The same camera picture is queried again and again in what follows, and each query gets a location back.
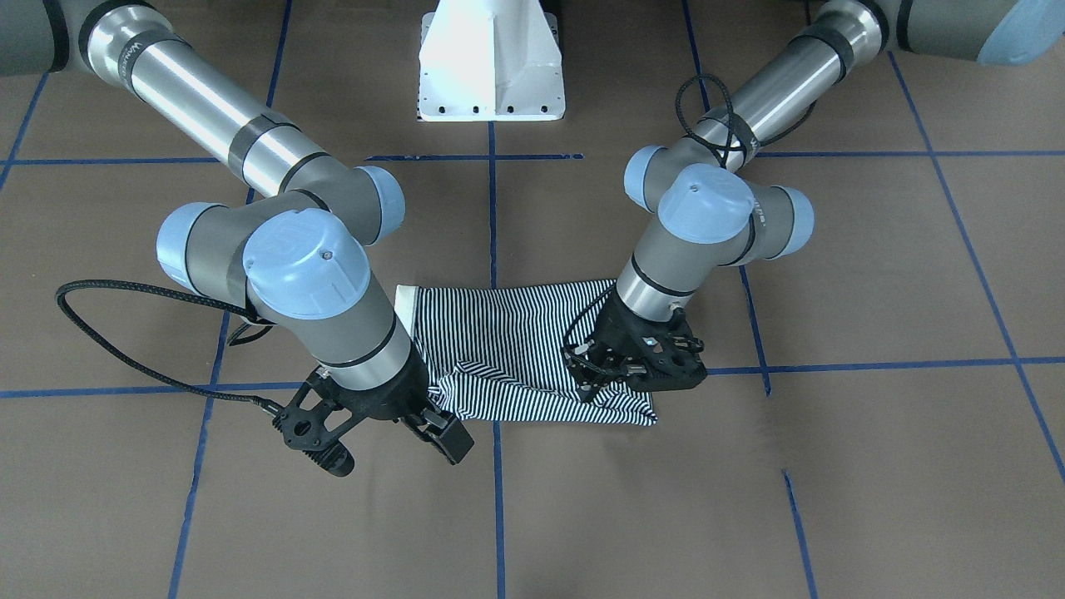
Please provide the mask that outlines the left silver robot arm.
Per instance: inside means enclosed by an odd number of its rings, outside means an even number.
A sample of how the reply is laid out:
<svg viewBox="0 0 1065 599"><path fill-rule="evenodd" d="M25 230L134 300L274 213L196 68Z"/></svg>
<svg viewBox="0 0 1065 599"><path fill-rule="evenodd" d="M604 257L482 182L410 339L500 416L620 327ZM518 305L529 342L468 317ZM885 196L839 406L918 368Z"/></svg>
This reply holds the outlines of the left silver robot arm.
<svg viewBox="0 0 1065 599"><path fill-rule="evenodd" d="M1012 66L1063 34L1061 1L829 1L741 88L671 147L648 146L625 167L628 197L651 221L616 284L592 304L593 330L562 353L579 401L609 384L636 392L691 389L706 378L704 344L685 307L712 269L775 260L809 241L813 206L791 187L758 187L738 169L787 136L828 90L886 49Z"/></svg>

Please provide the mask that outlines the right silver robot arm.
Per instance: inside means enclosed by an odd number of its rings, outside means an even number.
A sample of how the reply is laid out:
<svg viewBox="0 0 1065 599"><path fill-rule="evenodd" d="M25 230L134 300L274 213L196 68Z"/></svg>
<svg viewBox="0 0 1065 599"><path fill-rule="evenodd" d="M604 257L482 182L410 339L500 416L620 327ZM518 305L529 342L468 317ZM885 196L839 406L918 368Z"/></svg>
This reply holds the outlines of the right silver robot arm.
<svg viewBox="0 0 1065 599"><path fill-rule="evenodd" d="M399 422L459 463L474 441L428 396L426 365L365 247L403 223L386 169L348 168L290 119L217 71L144 1L4 1L2 74L91 72L129 91L261 194L190 203L157 232L176 300L295 334L317 367L286 404L222 394L271 415L292 450L343 477L342 437L366 418Z"/></svg>

